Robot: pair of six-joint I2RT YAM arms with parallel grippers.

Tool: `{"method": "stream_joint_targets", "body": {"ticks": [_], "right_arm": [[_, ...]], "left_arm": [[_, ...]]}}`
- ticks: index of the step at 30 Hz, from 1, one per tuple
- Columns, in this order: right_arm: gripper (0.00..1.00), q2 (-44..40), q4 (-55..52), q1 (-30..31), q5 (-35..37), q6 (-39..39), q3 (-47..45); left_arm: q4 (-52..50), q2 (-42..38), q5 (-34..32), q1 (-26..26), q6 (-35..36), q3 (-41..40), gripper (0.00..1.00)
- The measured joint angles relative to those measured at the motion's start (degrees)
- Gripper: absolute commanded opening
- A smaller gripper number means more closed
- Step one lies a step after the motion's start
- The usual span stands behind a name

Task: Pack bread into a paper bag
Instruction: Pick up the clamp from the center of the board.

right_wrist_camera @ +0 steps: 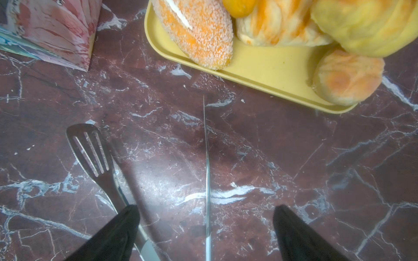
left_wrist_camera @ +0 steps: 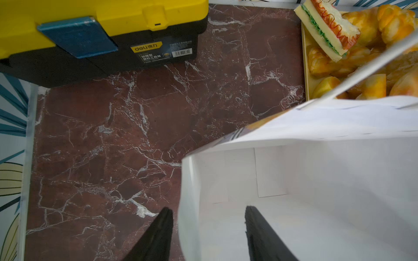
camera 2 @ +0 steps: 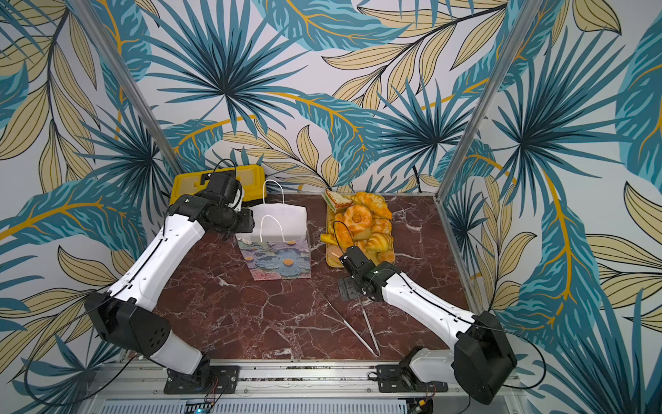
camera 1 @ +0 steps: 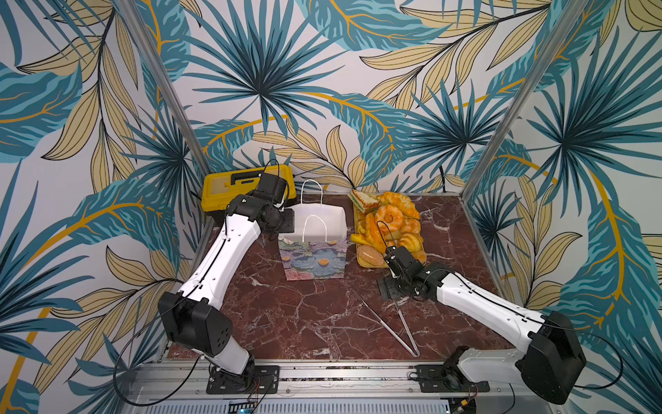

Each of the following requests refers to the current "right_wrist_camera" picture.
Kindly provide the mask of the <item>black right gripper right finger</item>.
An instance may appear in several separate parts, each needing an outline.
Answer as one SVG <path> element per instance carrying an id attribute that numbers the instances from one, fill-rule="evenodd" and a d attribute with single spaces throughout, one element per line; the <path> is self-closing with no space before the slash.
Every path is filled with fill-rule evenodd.
<path id="1" fill-rule="evenodd" d="M 275 207 L 273 226 L 284 261 L 347 261 L 288 206 Z"/>

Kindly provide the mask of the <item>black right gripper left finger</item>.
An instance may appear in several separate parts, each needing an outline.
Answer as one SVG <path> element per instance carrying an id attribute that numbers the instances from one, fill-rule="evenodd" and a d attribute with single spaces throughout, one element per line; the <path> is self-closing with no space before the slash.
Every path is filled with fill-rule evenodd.
<path id="1" fill-rule="evenodd" d="M 128 261 L 140 223 L 137 206 L 128 205 L 67 261 Z"/>

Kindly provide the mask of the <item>floral paper bag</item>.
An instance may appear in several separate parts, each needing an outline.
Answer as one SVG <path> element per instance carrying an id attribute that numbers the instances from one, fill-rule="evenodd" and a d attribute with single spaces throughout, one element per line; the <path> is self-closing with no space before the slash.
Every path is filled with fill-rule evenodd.
<path id="1" fill-rule="evenodd" d="M 1 1 L 1 50 L 88 71 L 101 1 Z"/>

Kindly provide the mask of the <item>yellow smooth bread roll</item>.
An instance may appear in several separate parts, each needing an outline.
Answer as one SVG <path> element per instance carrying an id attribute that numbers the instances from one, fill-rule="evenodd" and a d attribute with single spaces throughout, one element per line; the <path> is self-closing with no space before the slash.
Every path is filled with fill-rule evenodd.
<path id="1" fill-rule="evenodd" d="M 311 18 L 347 52 L 384 58 L 418 37 L 417 1 L 314 1 Z"/>

